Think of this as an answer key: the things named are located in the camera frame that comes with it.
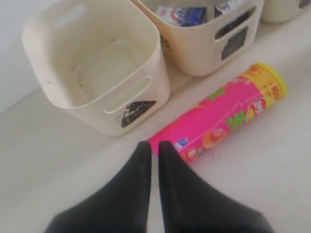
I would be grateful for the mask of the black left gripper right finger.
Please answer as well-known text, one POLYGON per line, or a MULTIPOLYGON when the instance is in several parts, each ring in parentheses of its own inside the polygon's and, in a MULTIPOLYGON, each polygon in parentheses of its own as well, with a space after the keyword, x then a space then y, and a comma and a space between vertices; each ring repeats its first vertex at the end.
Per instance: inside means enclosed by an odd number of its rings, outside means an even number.
POLYGON ((158 177, 167 233, 272 233, 264 215, 200 178, 168 141, 158 147, 158 177))

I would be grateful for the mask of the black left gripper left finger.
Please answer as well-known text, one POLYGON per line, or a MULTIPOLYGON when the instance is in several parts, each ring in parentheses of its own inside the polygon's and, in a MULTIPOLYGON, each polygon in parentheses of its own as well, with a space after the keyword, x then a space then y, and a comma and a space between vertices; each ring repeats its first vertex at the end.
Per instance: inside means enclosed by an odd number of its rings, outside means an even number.
POLYGON ((57 214, 47 233, 145 233, 151 192, 151 146, 138 143, 123 168, 95 194, 57 214))

